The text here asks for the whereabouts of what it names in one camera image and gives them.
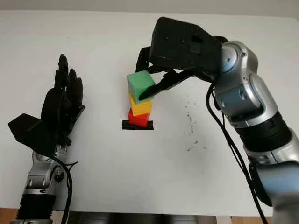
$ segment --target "cube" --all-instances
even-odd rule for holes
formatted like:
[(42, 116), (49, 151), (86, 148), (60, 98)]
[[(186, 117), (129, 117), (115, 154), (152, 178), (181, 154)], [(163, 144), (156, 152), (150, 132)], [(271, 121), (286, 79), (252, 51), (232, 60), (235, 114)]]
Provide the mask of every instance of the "cube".
[(150, 86), (155, 85), (154, 80), (150, 76), (149, 72), (144, 70), (136, 72), (127, 76), (129, 92), (131, 93), (136, 104), (146, 102), (153, 97), (139, 100), (139, 96)]
[(149, 118), (150, 113), (134, 116), (132, 109), (130, 109), (128, 114), (129, 123), (140, 127), (146, 127), (148, 125)]
[(133, 116), (151, 113), (151, 109), (152, 109), (152, 101), (151, 100), (148, 100), (148, 101), (140, 103), (140, 104), (136, 104), (130, 93), (129, 93), (129, 98), (130, 98)]

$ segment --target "yellow cube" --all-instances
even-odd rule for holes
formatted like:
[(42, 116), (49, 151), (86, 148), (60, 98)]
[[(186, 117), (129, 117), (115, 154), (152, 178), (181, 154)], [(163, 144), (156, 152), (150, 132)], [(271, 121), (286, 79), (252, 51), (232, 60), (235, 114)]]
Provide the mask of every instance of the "yellow cube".
[(130, 97), (133, 116), (137, 116), (137, 115), (141, 115), (141, 114), (145, 114), (145, 113), (151, 113), (151, 108), (152, 108), (151, 100), (148, 100), (148, 101), (140, 103), (140, 104), (136, 104), (130, 93), (129, 93), (129, 97)]

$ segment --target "green cube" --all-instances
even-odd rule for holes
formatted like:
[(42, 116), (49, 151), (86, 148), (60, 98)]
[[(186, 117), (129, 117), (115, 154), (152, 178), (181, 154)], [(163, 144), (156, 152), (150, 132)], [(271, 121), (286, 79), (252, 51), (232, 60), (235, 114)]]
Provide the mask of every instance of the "green cube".
[(127, 78), (128, 78), (129, 92), (136, 104), (140, 104), (142, 102), (146, 102), (150, 99), (153, 99), (153, 97), (151, 97), (144, 100), (139, 100), (139, 96), (148, 87), (155, 84), (154, 80), (152, 79), (148, 71), (144, 70), (144, 71), (136, 72), (128, 75)]

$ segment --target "white tabletop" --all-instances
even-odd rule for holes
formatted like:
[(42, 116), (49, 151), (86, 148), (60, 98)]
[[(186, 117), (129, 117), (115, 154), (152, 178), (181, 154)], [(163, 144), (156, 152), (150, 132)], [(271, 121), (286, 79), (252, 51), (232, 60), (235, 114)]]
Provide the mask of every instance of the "white tabletop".
[[(86, 110), (71, 134), (71, 210), (257, 215), (248, 186), (205, 106), (208, 83), (190, 78), (155, 97), (154, 131), (122, 130), (126, 75), (162, 14), (0, 11), (0, 207), (18, 208), (31, 150), (7, 123), (40, 117), (64, 53), (84, 84)], [(245, 43), (285, 121), (299, 133), (299, 23), (295, 19), (166, 14)], [(155, 74), (154, 79), (161, 79)], [(245, 157), (232, 128), (233, 139)], [(56, 209), (63, 209), (65, 185)], [(263, 206), (266, 215), (271, 209)]]

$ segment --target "wire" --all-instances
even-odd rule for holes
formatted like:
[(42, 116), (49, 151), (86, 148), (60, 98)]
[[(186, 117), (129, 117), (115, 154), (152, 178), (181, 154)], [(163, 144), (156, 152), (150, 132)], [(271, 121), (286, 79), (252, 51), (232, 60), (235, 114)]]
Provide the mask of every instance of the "wire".
[[(79, 162), (79, 161), (77, 161), (77, 162), (73, 162), (73, 163), (70, 163), (70, 164), (66, 164), (66, 166), (70, 166), (70, 167), (69, 167), (69, 171), (71, 171), (71, 168), (72, 168), (73, 166), (75, 166), (78, 162)], [(68, 179), (66, 180), (66, 185), (67, 185), (67, 187), (69, 188), (70, 183), (69, 183)]]
[(67, 217), (68, 217), (69, 209), (70, 209), (70, 205), (71, 205), (71, 196), (72, 196), (72, 192), (73, 192), (73, 181), (72, 181), (72, 178), (71, 178), (70, 170), (67, 168), (67, 166), (60, 159), (58, 159), (54, 156), (49, 156), (49, 158), (56, 161), (57, 163), (59, 163), (59, 165), (66, 172), (68, 195), (67, 195), (67, 199), (66, 199), (66, 203), (65, 203), (65, 207), (64, 207), (64, 213), (62, 215), (62, 220), (61, 220), (61, 224), (65, 224), (66, 221), (67, 221)]
[(266, 219), (266, 217), (265, 217), (265, 215), (264, 215), (264, 213), (262, 211), (262, 208), (261, 208), (261, 206), (259, 204), (259, 201), (257, 199), (256, 193), (255, 193), (255, 190), (254, 190), (254, 186), (253, 186), (252, 180), (250, 178), (250, 175), (248, 173), (248, 170), (246, 168), (246, 165), (244, 163), (244, 160), (243, 160), (243, 158), (242, 158), (242, 156), (241, 156), (241, 154), (240, 154), (237, 146), (235, 145), (234, 141), (232, 140), (232, 138), (230, 137), (229, 133), (225, 129), (225, 124), (221, 123), (221, 121), (218, 119), (218, 117), (216, 116), (216, 114), (213, 112), (213, 110), (211, 108), (210, 97), (211, 97), (211, 95), (213, 97), (215, 97), (214, 94), (213, 94), (215, 82), (216, 82), (216, 80), (213, 83), (211, 83), (211, 85), (210, 85), (210, 87), (209, 87), (209, 89), (208, 89), (208, 91), (206, 93), (206, 107), (207, 107), (209, 113), (212, 115), (212, 117), (214, 118), (214, 120), (217, 122), (217, 124), (221, 128), (221, 130), (222, 130), (222, 132), (223, 132), (223, 134), (224, 134), (224, 136), (225, 136), (225, 138), (226, 138), (226, 140), (228, 142), (228, 145), (229, 145), (229, 147), (230, 147), (230, 149), (231, 149), (231, 151), (232, 151), (232, 153), (233, 153), (233, 155), (234, 155), (234, 157), (235, 157), (235, 159), (236, 159), (239, 167), (241, 168), (242, 172), (245, 175), (245, 178), (246, 178), (246, 181), (248, 183), (249, 189), (251, 191), (254, 203), (256, 205), (256, 208), (257, 208), (257, 210), (258, 210), (258, 212), (260, 214), (260, 217), (261, 217), (263, 223), (264, 224), (268, 224), (267, 219)]

